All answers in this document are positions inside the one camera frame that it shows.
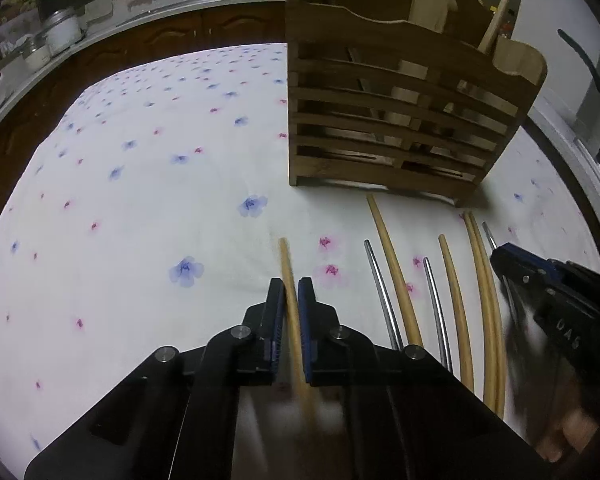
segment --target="brown wooden cabinet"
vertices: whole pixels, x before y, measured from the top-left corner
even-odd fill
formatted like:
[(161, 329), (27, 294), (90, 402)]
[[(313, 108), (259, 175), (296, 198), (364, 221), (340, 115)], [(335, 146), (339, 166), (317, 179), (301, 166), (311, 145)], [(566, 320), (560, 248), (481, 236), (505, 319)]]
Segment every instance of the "brown wooden cabinet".
[(125, 68), (221, 46), (285, 41), (284, 2), (227, 5), (138, 25), (73, 54), (0, 122), (0, 213), (37, 146), (88, 86)]

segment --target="wooden chopstick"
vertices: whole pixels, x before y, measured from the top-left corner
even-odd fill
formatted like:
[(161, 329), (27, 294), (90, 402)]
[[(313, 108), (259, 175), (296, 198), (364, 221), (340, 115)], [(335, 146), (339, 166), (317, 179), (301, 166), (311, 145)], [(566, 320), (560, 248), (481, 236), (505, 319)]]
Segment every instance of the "wooden chopstick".
[(464, 214), (464, 224), (466, 225), (466, 232), (469, 235), (471, 251), (474, 254), (475, 273), (478, 278), (478, 291), (480, 293), (480, 309), (482, 311), (482, 332), (484, 334), (484, 387), (482, 389), (482, 401), (492, 412), (495, 412), (498, 353), (493, 329), (491, 294), (482, 263), (480, 247), (478, 246), (477, 232), (474, 230), (469, 215), (466, 213)]
[(413, 311), (413, 304), (409, 297), (409, 291), (407, 290), (407, 284), (404, 282), (404, 276), (402, 270), (400, 270), (400, 263), (398, 263), (398, 257), (395, 255), (394, 246), (389, 238), (389, 233), (386, 230), (382, 215), (376, 204), (376, 199), (369, 193), (366, 196), (366, 201), (371, 209), (371, 214), (376, 222), (376, 228), (378, 229), (378, 235), (382, 242), (382, 248), (384, 249), (384, 256), (386, 262), (389, 265), (389, 272), (391, 272), (391, 279), (394, 282), (395, 295), (398, 297), (398, 305), (400, 306), (400, 312), (402, 314), (402, 322), (404, 323), (404, 331), (407, 334), (407, 343), (410, 345), (416, 344), (422, 346), (422, 336), (420, 335), (420, 329), (418, 327), (418, 320), (416, 314)]
[(475, 216), (472, 212), (469, 212), (469, 221), (474, 229), (474, 232), (478, 238), (478, 248), (480, 249), (480, 256), (484, 265), (485, 277), (487, 279), (487, 287), (491, 296), (491, 320), (493, 323), (493, 333), (496, 343), (496, 414), (503, 418), (504, 416), (504, 404), (505, 404), (505, 392), (507, 387), (507, 355), (504, 349), (504, 337), (502, 334), (502, 316), (500, 315), (500, 302), (498, 301), (498, 295), (496, 293), (496, 286), (493, 280), (493, 272), (491, 271), (491, 263), (487, 256), (487, 251), (484, 248), (484, 242), (480, 235), (480, 229), (478, 228), (478, 222), (475, 221)]
[(302, 342), (298, 298), (296, 297), (296, 283), (294, 281), (289, 246), (286, 238), (280, 238), (280, 263), (282, 265), (282, 281), (285, 284), (286, 292), (286, 328), (291, 347), (291, 367), (293, 373), (291, 387), (300, 403), (306, 429), (311, 433), (316, 433), (315, 398), (311, 386), (304, 378), (304, 369), (302, 368)]
[(451, 303), (454, 308), (454, 318), (456, 320), (458, 351), (460, 354), (460, 381), (472, 392), (474, 390), (474, 361), (471, 356), (471, 340), (469, 339), (469, 329), (466, 324), (466, 314), (464, 313), (460, 284), (458, 283), (456, 268), (454, 267), (454, 261), (451, 259), (451, 252), (446, 243), (445, 235), (440, 235), (438, 241), (440, 242), (442, 259), (445, 262), (446, 278), (449, 282)]

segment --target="tablecloth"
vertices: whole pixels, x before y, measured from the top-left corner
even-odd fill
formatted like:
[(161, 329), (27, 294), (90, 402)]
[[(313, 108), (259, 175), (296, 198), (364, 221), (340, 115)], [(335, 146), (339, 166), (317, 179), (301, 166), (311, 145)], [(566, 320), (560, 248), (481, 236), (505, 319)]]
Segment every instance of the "tablecloth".
[[(91, 86), (40, 144), (0, 216), (0, 457), (16, 476), (154, 349), (202, 346), (240, 323), (280, 275), (278, 237), (319, 301), (389, 346), (365, 238), (397, 301), (364, 192), (288, 185), (286, 95), (284, 44), (196, 52)], [(376, 199), (424, 345), (438, 357), (422, 268), (431, 260), (458, 376), (437, 240), (446, 235), (481, 397), (480, 303), (461, 211)], [(472, 205), (499, 243), (600, 271), (575, 202), (523, 130)], [(507, 325), (502, 297), (500, 306)], [(539, 330), (529, 330), (541, 353)], [(519, 386), (510, 378), (506, 420), (524, 435)]]

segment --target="screw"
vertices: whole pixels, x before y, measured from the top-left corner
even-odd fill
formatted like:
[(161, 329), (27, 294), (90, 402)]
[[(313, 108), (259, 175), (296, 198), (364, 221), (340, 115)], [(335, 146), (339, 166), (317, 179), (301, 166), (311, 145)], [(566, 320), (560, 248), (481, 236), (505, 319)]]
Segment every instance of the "screw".
[(408, 345), (404, 347), (404, 354), (414, 361), (419, 361), (423, 359), (427, 353), (424, 351), (424, 348), (420, 345)]
[(251, 335), (251, 328), (246, 325), (236, 325), (231, 329), (231, 335), (236, 339), (244, 339)]
[(334, 339), (346, 339), (351, 334), (351, 330), (349, 330), (346, 326), (340, 325), (329, 330), (329, 334)]
[(171, 361), (176, 355), (175, 348), (171, 346), (163, 346), (155, 351), (154, 357), (161, 363)]

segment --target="jar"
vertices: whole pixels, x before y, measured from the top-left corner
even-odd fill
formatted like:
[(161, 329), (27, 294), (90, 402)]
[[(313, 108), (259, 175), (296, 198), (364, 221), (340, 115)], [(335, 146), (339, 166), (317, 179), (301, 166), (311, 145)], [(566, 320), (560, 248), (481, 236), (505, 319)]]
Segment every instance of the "jar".
[(24, 44), (22, 57), (32, 72), (37, 72), (51, 60), (51, 51), (43, 36), (31, 36)]
[(82, 39), (82, 31), (73, 7), (56, 10), (43, 23), (43, 30), (52, 56)]

